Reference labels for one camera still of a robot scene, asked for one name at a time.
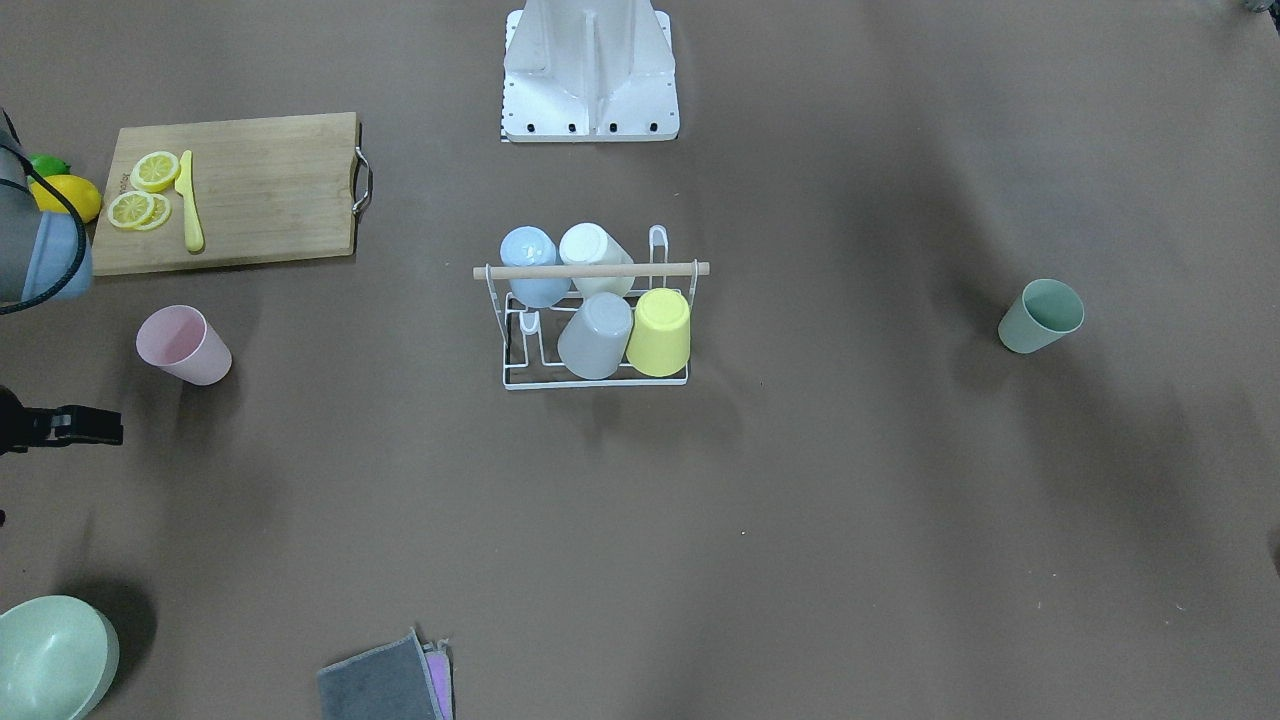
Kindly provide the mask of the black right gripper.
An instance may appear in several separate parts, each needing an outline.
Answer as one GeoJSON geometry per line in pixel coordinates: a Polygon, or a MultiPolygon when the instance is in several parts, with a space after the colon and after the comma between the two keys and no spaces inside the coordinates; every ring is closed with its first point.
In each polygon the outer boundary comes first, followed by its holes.
{"type": "Polygon", "coordinates": [[[5,386],[0,395],[1,455],[24,454],[33,447],[123,445],[124,427],[119,413],[81,405],[54,410],[27,407],[5,386]]]}

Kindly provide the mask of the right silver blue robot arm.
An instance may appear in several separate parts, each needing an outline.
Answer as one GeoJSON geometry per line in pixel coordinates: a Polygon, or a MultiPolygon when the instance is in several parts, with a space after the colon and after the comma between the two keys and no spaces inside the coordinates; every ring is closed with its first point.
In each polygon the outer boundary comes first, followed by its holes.
{"type": "MultiPolygon", "coordinates": [[[[83,213],[41,176],[3,115],[1,313],[12,315],[55,299],[76,299],[92,282],[83,213]]],[[[31,407],[1,388],[1,451],[70,445],[119,446],[119,413],[82,405],[31,407]]]]}

